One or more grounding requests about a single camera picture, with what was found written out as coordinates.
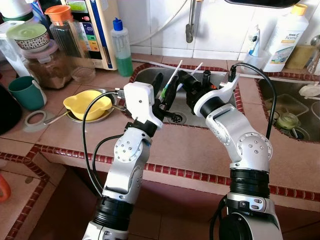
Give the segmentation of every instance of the teal mug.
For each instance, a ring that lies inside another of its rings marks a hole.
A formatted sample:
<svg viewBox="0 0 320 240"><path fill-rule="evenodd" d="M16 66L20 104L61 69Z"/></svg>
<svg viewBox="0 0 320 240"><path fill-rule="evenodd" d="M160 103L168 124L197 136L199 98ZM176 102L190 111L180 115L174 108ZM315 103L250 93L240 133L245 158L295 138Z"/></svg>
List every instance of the teal mug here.
<svg viewBox="0 0 320 240"><path fill-rule="evenodd" d="M30 111L38 110L47 103L47 97L32 76L22 76L13 80L8 86L9 92Z"/></svg>

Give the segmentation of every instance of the kitchen sink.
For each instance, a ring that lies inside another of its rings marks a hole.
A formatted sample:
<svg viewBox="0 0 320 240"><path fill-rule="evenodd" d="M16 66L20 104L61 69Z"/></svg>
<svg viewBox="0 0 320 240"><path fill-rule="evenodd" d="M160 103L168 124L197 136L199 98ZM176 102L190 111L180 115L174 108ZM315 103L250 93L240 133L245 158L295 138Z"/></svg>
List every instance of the kitchen sink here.
<svg viewBox="0 0 320 240"><path fill-rule="evenodd" d="M286 99L291 99L291 101L288 101L286 104L288 104L287 106L291 109L288 112L296 111L293 112L293 114L295 114L300 121L300 126L295 128L298 139L304 141L320 141L320 119L312 112L313 104L319 101L314 99L305 99L299 94L299 90L306 84L284 81L272 81L272 83L275 87L278 99L283 96L286 96ZM271 104L269 101L273 97L272 91L263 79L258 81L258 86L262 93L264 105L267 110L270 110ZM281 131L289 137L296 138L292 130L281 129Z"/></svg>
<svg viewBox="0 0 320 240"><path fill-rule="evenodd" d="M150 67L144 70L141 70L135 77L135 81L151 84L158 73L163 74L163 82L160 87L160 90L156 96L158 98L162 92L162 89L167 84L169 78L173 74L174 70L170 68L162 68L162 67ZM196 79L202 82L202 73L195 73L193 75ZM213 85L219 86L221 82L224 81L225 74L224 73L212 73L210 77L210 81ZM236 99L235 96L232 95L230 104L236 107ZM165 117L164 122L180 124L180 125L192 125L199 127L207 127L206 120L201 117L197 117L191 113L191 109L188 107L186 103L186 91L181 88L177 93L175 100L169 110L171 113L175 113L177 117L174 119L170 119Z"/></svg>

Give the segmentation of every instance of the wall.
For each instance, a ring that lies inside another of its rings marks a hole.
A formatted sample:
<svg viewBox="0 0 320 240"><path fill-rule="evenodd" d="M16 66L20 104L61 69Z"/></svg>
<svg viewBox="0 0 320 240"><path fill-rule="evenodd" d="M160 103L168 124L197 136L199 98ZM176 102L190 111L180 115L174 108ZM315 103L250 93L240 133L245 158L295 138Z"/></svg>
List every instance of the wall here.
<svg viewBox="0 0 320 240"><path fill-rule="evenodd" d="M119 16L136 42L162 26L184 0L118 0ZM301 0L308 5L310 24L299 44L310 44L320 34L320 0ZM284 9L234 5L225 0L203 0L197 3L192 43L186 42L190 0L162 31L152 38L131 46L133 53L175 57L243 60L248 49L248 29L259 24L261 47L265 47L277 17L290 12Z"/></svg>

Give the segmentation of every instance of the black cable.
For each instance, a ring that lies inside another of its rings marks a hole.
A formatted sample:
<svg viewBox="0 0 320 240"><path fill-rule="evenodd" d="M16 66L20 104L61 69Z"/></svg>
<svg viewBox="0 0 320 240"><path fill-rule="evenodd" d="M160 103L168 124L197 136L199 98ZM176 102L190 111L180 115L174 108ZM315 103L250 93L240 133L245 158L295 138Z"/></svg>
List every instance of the black cable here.
<svg viewBox="0 0 320 240"><path fill-rule="evenodd" d="M99 185L98 183L96 182L96 179L93 177L93 173L91 172L91 169L90 169L90 165L89 165L89 159L88 159L88 151L87 151L87 144L86 144L86 118L87 118L87 115L91 109L91 107L101 98L103 98L104 96L106 95L109 95L109 94L116 94L115 91L107 91L105 93L102 93L101 95L97 96L90 104L89 106L87 107L87 109L85 110L84 112L84 115L83 115L83 120L82 120L82 141L83 141L83 151L84 151L84 159L85 159L85 163L86 163L86 169L88 171L88 174L89 174L89 178L95 188L95 190L97 191L97 193L99 194L100 197L102 197L102 193L100 192L100 189L99 189Z"/></svg>
<svg viewBox="0 0 320 240"><path fill-rule="evenodd" d="M273 120L274 120L274 113L276 110L276 103L277 103L277 93L276 93L276 89L273 85L273 83L271 82L270 78L260 69L256 68L255 66L252 66L248 63L244 63L244 62L238 62L234 65L232 65L230 72L231 72L231 79L233 80L236 76L236 67L237 66L243 66L246 68L249 68L253 71L255 71L257 74L259 74L261 77L263 77L266 82L269 84L271 90L272 90L272 106L271 106L271 111L270 111L270 116L269 116L269 122L268 122L268 127L266 129L266 138L269 139L270 138L270 133L271 133L271 129L272 129L272 125L273 125Z"/></svg>
<svg viewBox="0 0 320 240"><path fill-rule="evenodd" d="M226 206L226 201L227 201L227 195L224 195L218 204L217 210L215 211L213 217L211 218L210 228L209 228L209 240L214 240L214 238L215 238L214 237L215 223L216 223L218 216L219 216L219 220L221 221L221 219L222 219L221 218L221 211Z"/></svg>
<svg viewBox="0 0 320 240"><path fill-rule="evenodd" d="M96 169L96 156L97 156L98 150L99 150L100 146L102 144L104 144L105 142L107 142L107 141L109 141L111 139L118 139L118 138L120 138L122 136L123 136L123 134L107 137L107 138L103 139L102 141L100 141L97 144L97 146L95 147L95 149L94 149L94 152L93 152L93 155L92 155L92 170L93 170L93 176L94 176L96 182L98 183L101 191L104 188L103 188L103 186L101 184L101 179L100 179L100 177L99 177L99 175L97 173L97 169Z"/></svg>

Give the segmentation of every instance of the blue bottle cap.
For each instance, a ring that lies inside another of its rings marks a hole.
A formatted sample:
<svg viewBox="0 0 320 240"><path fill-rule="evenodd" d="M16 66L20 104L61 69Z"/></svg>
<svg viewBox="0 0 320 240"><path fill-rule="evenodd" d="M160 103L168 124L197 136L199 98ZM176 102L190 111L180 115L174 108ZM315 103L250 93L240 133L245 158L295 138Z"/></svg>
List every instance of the blue bottle cap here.
<svg viewBox="0 0 320 240"><path fill-rule="evenodd" d="M115 18L115 20L113 20L113 29L115 31L122 31L122 29L124 29L124 26L122 25L122 21L118 18Z"/></svg>

